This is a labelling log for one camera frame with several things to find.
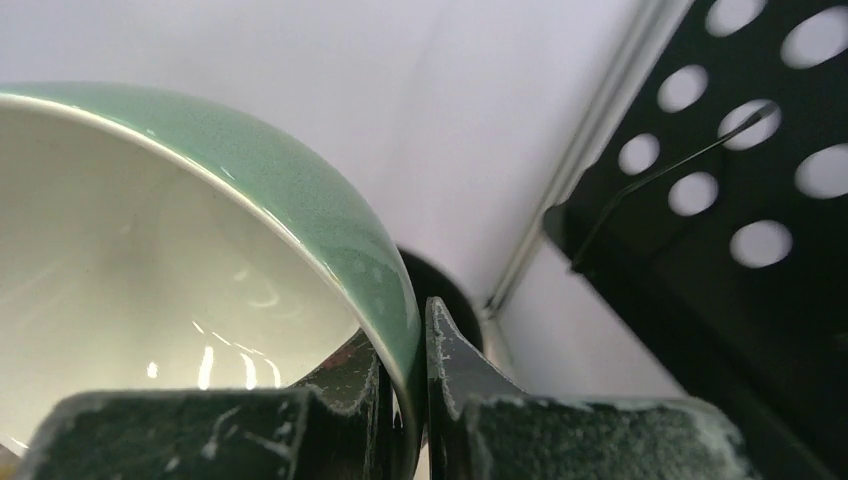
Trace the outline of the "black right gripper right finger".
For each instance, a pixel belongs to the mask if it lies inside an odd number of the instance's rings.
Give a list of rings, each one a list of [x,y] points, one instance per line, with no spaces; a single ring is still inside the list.
[[[757,479],[739,430],[697,399],[534,396],[425,308],[433,479]]]

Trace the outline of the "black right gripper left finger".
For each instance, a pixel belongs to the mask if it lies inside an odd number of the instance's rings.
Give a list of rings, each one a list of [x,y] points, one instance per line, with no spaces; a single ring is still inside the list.
[[[59,402],[17,479],[388,479],[392,392],[363,333],[293,386]]]

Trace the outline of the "white bowl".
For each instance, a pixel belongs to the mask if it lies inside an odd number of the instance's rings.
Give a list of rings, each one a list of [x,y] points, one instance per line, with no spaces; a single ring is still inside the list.
[[[399,472],[426,404],[407,269],[358,191],[241,111],[102,82],[1,88],[1,444],[89,390],[280,389],[363,333]]]

